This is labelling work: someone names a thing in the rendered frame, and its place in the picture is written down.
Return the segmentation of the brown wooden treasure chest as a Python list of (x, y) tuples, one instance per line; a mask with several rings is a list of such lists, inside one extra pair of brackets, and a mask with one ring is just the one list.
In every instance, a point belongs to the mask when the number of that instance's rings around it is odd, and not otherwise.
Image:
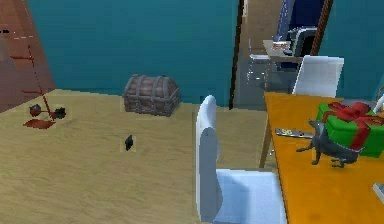
[(170, 117), (180, 103), (176, 81), (162, 75), (151, 77), (134, 74), (122, 94), (126, 112)]

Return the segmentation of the white chair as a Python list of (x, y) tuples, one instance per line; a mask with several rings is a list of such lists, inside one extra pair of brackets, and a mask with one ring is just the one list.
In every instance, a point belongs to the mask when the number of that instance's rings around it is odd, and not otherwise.
[(305, 55), (292, 93), (335, 98), (343, 65), (340, 57)]
[(195, 200), (207, 224), (288, 224), (278, 176), (273, 172), (219, 169), (216, 99), (202, 101), (195, 130)]

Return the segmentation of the grey flat remote control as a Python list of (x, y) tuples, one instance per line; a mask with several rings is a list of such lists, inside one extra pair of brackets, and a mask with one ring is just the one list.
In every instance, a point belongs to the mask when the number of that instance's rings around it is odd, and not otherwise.
[(312, 139), (314, 135), (312, 133), (303, 132), (294, 129), (276, 128), (275, 133), (279, 136), (292, 137), (292, 138), (304, 138)]

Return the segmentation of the grey desk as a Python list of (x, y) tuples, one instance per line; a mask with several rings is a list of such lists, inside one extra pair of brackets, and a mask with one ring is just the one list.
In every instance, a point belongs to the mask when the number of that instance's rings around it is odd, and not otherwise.
[(302, 57), (294, 57), (293, 55), (286, 55), (285, 50), (288, 50), (290, 47), (290, 41), (277, 41), (264, 40), (263, 46), (265, 49), (264, 55), (251, 54), (250, 59), (253, 62), (260, 62), (265, 65), (265, 72), (263, 73), (264, 77), (264, 90), (268, 90), (268, 79), (269, 75), (272, 72), (272, 65), (274, 63), (296, 63), (300, 64), (302, 62)]

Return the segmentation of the dark grey office chair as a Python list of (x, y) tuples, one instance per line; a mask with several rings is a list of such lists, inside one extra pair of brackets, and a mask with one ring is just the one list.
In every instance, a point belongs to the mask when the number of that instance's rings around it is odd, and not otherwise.
[(316, 35), (316, 27), (296, 27), (288, 31), (290, 50), (294, 57), (309, 55)]

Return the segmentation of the grey animal figurine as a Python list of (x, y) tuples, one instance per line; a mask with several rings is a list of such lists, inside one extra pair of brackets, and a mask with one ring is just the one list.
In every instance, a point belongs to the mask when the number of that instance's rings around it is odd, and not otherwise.
[(314, 148), (316, 157), (311, 162), (312, 165), (317, 165), (321, 156), (327, 155), (331, 157), (333, 167), (343, 168), (346, 164), (355, 163), (360, 153), (364, 150), (363, 147), (355, 150), (331, 140), (325, 124), (321, 121), (309, 120), (308, 123), (315, 129), (315, 134), (312, 137), (310, 144), (307, 147), (297, 149), (297, 152), (303, 152)]

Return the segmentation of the orange table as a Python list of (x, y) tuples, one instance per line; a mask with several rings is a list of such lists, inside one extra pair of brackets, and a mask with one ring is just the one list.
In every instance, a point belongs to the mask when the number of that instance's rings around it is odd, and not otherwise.
[(266, 92), (268, 125), (275, 150), (288, 224), (384, 224), (384, 203), (373, 190), (384, 183), (384, 154), (361, 157), (354, 164), (334, 168), (323, 155), (314, 165), (315, 152), (296, 150), (307, 139), (282, 137), (277, 128), (311, 132), (308, 124), (328, 97)]

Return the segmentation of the green gift box red ribbon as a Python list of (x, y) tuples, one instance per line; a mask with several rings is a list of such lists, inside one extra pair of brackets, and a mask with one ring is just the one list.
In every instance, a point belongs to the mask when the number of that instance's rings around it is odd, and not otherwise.
[(362, 156), (378, 158), (384, 151), (384, 118), (366, 103), (321, 103), (316, 119), (325, 124), (332, 141)]

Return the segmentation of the grey flat object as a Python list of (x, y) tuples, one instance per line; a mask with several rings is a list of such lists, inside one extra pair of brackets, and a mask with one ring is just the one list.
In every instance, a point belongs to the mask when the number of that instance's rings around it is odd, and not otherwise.
[(384, 184), (382, 183), (374, 183), (373, 190), (380, 199), (380, 201), (384, 204)]

